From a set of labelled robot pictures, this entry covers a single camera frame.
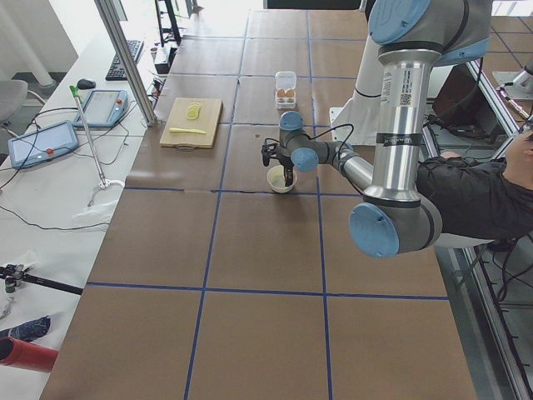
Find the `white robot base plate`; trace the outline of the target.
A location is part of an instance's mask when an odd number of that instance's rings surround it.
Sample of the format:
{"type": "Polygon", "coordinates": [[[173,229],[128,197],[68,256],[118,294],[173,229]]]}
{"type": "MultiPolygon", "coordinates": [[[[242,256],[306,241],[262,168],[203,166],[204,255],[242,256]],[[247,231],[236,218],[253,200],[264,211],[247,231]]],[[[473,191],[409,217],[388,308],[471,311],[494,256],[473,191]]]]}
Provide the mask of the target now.
{"type": "Polygon", "coordinates": [[[355,146],[376,145],[379,125],[379,107],[358,108],[347,111],[343,107],[331,107],[329,118],[331,127],[336,127],[331,134],[333,141],[346,142],[355,146]]]}

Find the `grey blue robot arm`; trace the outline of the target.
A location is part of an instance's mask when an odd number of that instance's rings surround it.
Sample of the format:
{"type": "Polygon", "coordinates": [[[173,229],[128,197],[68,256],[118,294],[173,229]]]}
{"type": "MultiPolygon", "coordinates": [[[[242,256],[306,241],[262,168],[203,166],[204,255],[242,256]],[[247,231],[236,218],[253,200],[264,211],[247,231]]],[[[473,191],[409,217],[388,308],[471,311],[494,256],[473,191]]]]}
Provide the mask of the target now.
{"type": "Polygon", "coordinates": [[[349,229],[366,255],[393,257],[428,248],[441,234],[437,208],[416,190],[416,170],[431,71],[481,58],[490,41],[489,1],[363,2],[368,38],[352,99],[342,109],[352,136],[376,145],[373,162],[346,139],[308,136],[302,117],[281,115],[278,141],[262,147],[291,182],[294,172],[334,167],[361,190],[349,229]]]}

